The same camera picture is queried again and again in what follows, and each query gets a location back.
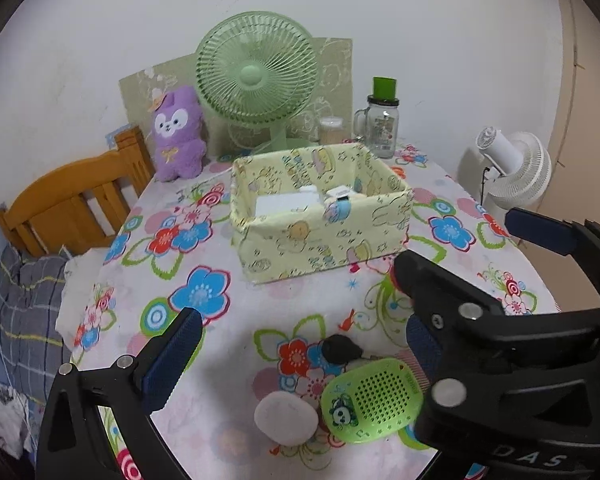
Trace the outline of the green panda perforated case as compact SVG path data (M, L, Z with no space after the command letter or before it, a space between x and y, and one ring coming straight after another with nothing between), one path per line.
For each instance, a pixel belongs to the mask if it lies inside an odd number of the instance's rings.
M414 422L423 400L410 368L401 360L385 358L329 382L320 407L336 439L358 444L390 436Z

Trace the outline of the white earbuds case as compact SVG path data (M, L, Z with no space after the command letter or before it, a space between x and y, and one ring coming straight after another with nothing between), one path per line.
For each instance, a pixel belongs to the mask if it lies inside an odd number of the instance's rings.
M265 396L254 410L253 420L268 438L283 446L306 443L318 427L315 408L286 391Z

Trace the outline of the white square charger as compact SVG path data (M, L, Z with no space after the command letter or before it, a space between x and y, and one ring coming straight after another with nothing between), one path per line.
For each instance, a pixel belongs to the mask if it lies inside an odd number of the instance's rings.
M336 188L331 188L326 192L325 197L328 200L350 200L356 193L347 185L338 185Z

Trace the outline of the white box pack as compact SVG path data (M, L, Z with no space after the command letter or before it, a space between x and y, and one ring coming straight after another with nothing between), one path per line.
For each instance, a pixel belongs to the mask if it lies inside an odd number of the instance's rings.
M255 217L271 214L286 214L294 210L305 210L314 205L321 205L322 199L317 192L295 192L271 195L260 195L254 207Z

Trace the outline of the white tall charger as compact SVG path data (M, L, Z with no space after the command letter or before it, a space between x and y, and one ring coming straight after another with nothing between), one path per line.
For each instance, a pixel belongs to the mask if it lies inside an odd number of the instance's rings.
M318 190L317 186L313 184L303 185L301 188L298 189L298 192L320 196L320 191Z

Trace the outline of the white standing fan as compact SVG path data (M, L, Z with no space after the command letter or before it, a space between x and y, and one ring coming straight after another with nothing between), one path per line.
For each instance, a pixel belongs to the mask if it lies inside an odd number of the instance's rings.
M466 190L501 210L537 203L551 176L550 154L537 136L527 131L506 134L495 127L478 133L458 167Z

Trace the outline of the beige door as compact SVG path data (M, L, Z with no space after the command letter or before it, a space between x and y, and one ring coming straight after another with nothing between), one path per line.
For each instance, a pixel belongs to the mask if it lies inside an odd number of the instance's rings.
M562 85L550 154L550 185L540 214L600 223L600 22L583 0L558 0Z

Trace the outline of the small black object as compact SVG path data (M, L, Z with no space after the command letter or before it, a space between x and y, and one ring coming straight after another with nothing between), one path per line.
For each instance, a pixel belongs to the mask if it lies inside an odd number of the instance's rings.
M364 350L349 337L335 334L323 340L321 354L327 363L343 366L362 359Z

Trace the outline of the floral tablecloth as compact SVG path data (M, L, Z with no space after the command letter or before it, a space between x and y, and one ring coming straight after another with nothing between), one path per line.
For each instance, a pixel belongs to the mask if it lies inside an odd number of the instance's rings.
M375 356L411 361L411 303L390 278L392 238L498 300L509 314L556 302L508 233L443 169L406 146L384 162L367 153L314 148L247 171L251 193L287 181L345 184L376 198L364 226L281 223L274 252L238 257L227 166L196 180L154 182L80 292L69 273L56 327L78 367L137 354L185 307L204 322L193 361L154 421L195 479L413 479L432 456L408 430L350 445L325 428L281 446L253 413L273 392L317 406L340 368L321 354L332 334Z

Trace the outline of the yellow patterned fabric box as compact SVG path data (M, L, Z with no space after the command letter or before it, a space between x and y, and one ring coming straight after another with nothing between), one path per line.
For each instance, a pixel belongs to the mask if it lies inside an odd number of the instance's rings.
M321 205L255 217L260 195L316 185ZM347 185L350 200L328 200ZM321 272L400 252L413 189L366 146L343 143L235 159L230 186L233 244L254 284Z

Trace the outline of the plaid grey bedding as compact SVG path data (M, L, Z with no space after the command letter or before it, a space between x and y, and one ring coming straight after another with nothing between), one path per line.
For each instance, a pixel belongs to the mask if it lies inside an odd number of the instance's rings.
M64 291L64 255L0 252L0 382L43 406L69 350L55 328Z

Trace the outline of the wooden chair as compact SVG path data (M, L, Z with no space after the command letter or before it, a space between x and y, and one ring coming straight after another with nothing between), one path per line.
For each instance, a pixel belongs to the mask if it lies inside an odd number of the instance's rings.
M105 233L87 196L93 195L114 232L131 211L120 182L131 183L141 196L155 174L140 127L126 128L114 137L116 147L104 154L70 162L23 190L12 206L0 208L0 228L15 248L34 258L67 248L82 255L108 247L113 235Z

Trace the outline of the purple plush toy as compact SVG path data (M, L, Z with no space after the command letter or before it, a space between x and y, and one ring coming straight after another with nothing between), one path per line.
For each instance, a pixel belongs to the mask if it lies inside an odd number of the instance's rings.
M202 107L193 86L181 86L154 99L151 107L155 178L168 182L198 177L207 153L202 140Z

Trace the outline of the cotton swab container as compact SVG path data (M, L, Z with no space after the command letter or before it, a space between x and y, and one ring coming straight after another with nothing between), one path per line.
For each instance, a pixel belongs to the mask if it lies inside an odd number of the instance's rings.
M318 121L318 140L322 145L340 144L346 140L346 130L340 117L322 117Z

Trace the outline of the beige cartoon placemat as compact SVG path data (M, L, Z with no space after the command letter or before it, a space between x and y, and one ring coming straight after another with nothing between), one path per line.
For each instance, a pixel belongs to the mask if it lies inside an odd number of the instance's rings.
M340 117L344 128L351 128L353 86L350 38L315 38L317 84L310 102L291 118L287 134L291 139L317 139L318 122L323 117ZM168 62L149 66L119 80L120 92L128 123L140 127L149 151L155 148L152 128L152 103L164 92L195 83L193 53ZM219 116L204 111L202 137L210 156L236 154L243 148L270 140L268 130L250 130L224 122Z

